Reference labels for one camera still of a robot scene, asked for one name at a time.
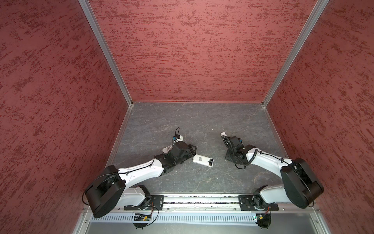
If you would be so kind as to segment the white AC remote control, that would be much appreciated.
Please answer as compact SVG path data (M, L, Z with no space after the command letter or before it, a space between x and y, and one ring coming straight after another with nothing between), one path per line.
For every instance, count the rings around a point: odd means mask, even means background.
M213 167L213 163L214 163L214 159L209 158L209 157L205 157L205 156L202 156L202 155L198 155L198 154L196 154L192 158L192 160L193 160L194 163L197 163L197 164L203 165L203 166L207 166L207 167Z

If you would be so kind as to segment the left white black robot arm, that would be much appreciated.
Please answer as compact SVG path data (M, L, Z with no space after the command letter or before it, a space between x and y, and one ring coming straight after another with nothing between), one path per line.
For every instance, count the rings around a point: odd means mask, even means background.
M196 155L197 147L176 142L167 153L154 156L149 162L130 168L106 167L85 189L83 196L95 218L111 212L118 204L147 208L151 202L148 189L139 183L163 176Z

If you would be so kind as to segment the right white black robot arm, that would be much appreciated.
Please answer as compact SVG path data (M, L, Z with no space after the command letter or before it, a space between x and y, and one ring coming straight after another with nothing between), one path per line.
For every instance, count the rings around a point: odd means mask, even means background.
M242 139L228 137L225 132L221 133L221 138L228 148L226 160L234 163L237 169L255 165L282 180L280 185L264 185L253 193L248 204L256 210L265 210L276 203L292 203L305 209L313 207L315 200L324 193L323 185L305 160L284 159L253 145L245 146Z

